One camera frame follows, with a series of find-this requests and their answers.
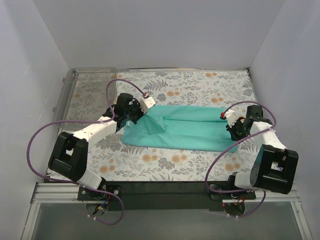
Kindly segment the clear plastic bin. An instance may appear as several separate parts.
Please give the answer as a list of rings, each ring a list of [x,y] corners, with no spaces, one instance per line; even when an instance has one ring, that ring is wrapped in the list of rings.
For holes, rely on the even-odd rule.
[[[79,67],[70,69],[63,78],[63,87],[53,108],[53,121],[96,121],[107,110],[108,102],[117,98],[115,67]]]

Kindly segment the teal t shirt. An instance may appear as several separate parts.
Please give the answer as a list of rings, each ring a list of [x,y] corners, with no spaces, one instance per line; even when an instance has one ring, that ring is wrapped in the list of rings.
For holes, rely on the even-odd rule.
[[[138,147],[223,152],[234,144],[220,107],[156,105],[124,127],[122,143]]]

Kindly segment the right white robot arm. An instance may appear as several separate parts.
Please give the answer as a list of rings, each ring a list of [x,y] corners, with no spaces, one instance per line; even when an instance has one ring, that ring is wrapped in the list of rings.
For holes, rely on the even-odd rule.
[[[246,116],[238,117],[229,109],[221,115],[227,119],[226,130],[233,141],[265,131],[254,137],[259,152],[250,172],[234,172],[226,186],[227,195],[237,199],[245,190],[268,190],[288,194],[294,183],[299,155],[280,142],[271,120],[264,118],[259,105],[247,107]]]

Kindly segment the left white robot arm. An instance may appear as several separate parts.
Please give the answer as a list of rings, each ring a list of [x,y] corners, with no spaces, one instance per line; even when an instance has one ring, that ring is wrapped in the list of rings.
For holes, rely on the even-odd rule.
[[[129,93],[121,93],[116,103],[110,105],[96,123],[68,133],[63,131],[57,137],[48,168],[65,178],[89,188],[95,200],[106,196],[105,180],[88,169],[88,152],[104,138],[118,132],[127,122],[136,124],[155,101],[149,95],[136,99]]]

